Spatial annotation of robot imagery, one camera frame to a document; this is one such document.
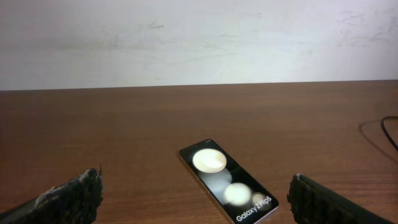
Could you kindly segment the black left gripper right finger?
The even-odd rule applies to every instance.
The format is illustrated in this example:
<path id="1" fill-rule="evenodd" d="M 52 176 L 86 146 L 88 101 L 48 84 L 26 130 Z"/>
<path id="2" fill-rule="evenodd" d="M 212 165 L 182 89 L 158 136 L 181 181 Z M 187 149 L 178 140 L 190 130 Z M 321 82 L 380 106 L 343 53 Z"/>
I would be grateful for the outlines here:
<path id="1" fill-rule="evenodd" d="M 392 224 L 303 174 L 293 176 L 287 201 L 298 224 Z"/>

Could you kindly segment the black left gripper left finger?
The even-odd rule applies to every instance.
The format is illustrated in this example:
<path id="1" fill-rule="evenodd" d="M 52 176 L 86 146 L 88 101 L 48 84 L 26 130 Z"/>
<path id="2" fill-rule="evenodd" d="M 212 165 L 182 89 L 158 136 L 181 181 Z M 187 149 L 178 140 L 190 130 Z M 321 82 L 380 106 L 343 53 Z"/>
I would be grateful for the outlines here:
<path id="1" fill-rule="evenodd" d="M 91 224 L 103 201 L 103 171 L 88 169 L 78 177 L 1 214 L 4 224 Z"/>

